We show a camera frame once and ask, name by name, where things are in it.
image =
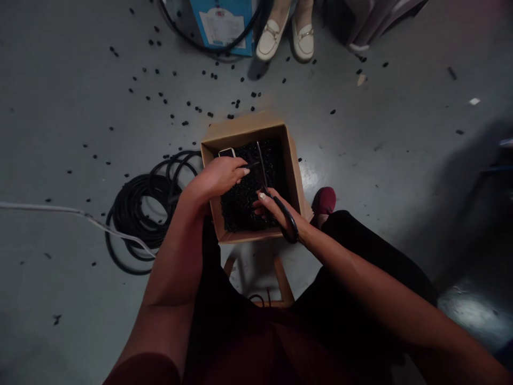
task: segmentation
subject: stool leg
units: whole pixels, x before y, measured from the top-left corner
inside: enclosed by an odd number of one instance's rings
[[[292,306],[292,304],[296,300],[294,299],[294,294],[292,294],[292,290],[289,285],[289,280],[287,279],[285,269],[282,265],[282,260],[279,256],[276,256],[274,258],[274,271],[276,272],[276,278],[278,279],[279,292],[282,295],[284,307]]]

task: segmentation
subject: black scissors handle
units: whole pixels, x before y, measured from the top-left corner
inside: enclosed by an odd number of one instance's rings
[[[289,209],[287,209],[287,207],[285,207],[283,202],[280,201],[278,197],[272,196],[268,191],[267,191],[267,194],[269,195],[269,197],[271,197],[274,200],[274,202],[276,202],[279,209],[282,211],[283,215],[285,216],[285,220],[289,223],[289,225],[292,229],[292,237],[290,237],[287,232],[287,229],[280,225],[283,237],[289,243],[296,243],[299,240],[299,231],[298,231],[298,225],[296,224],[294,217],[290,213]]]

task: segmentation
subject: scissor blade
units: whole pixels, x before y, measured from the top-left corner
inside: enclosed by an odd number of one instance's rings
[[[260,165],[262,166],[262,168],[260,169],[260,179],[261,179],[261,183],[262,183],[262,187],[264,188],[265,192],[267,194],[269,194],[269,191],[267,190],[267,178],[266,178],[266,169],[265,167],[263,166],[263,158],[262,158],[262,151],[260,150],[260,143],[258,141],[256,141],[256,148],[258,149],[258,156],[260,158]]]

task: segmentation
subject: black cable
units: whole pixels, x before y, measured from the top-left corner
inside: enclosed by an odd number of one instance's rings
[[[258,294],[253,294],[248,299],[251,301],[253,298],[259,298],[262,301],[262,307],[266,307],[266,302],[263,300],[262,296],[260,296]]]
[[[163,0],[159,1],[160,8],[163,10],[164,15],[166,16],[167,21],[171,24],[172,28],[178,33],[180,37],[182,37],[185,41],[187,41],[191,46],[195,47],[196,49],[207,52],[207,53],[224,53],[229,52],[232,48],[234,48],[236,45],[238,45],[242,39],[245,39],[247,34],[250,32],[251,28],[253,28],[253,25],[255,24],[258,15],[262,11],[262,7],[265,0],[260,0],[258,7],[256,7],[255,13],[253,14],[253,17],[250,19],[250,22],[247,24],[246,28],[242,31],[240,36],[236,38],[234,41],[232,41],[230,44],[228,44],[226,47],[221,48],[210,48],[205,47],[204,45],[199,45],[194,40],[190,39],[187,35],[185,35],[182,31],[178,29],[176,26],[176,23],[171,19],[171,16],[169,16],[169,13],[167,12],[166,6],[163,2]]]
[[[187,166],[194,176],[198,175],[195,168],[188,162],[193,156],[201,157],[201,152],[192,150],[179,152],[170,159],[160,162],[149,174],[136,176],[125,183],[108,212],[105,222],[107,226],[110,225],[112,219],[116,230],[140,238],[150,249],[159,248],[166,236],[176,204],[178,203],[178,198],[182,192],[182,189],[177,184],[182,167]],[[170,170],[174,163],[179,163],[179,165],[171,177]],[[165,175],[157,175],[157,172],[165,165]],[[163,224],[156,223],[144,215],[141,210],[143,196],[154,198],[164,207],[167,219]],[[112,260],[125,273],[145,275],[151,272],[151,269],[136,270],[122,263],[114,253],[111,235],[107,232],[105,232],[105,242]],[[134,258],[140,261],[153,261],[155,259],[140,255],[137,251],[141,250],[142,247],[138,243],[130,240],[124,240],[124,242],[128,252]]]

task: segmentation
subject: black plastic pellet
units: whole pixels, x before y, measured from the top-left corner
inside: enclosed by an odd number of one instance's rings
[[[458,77],[456,76],[456,72],[452,69],[452,67],[447,67],[447,71],[449,71],[450,77],[453,78],[453,80],[457,80]]]

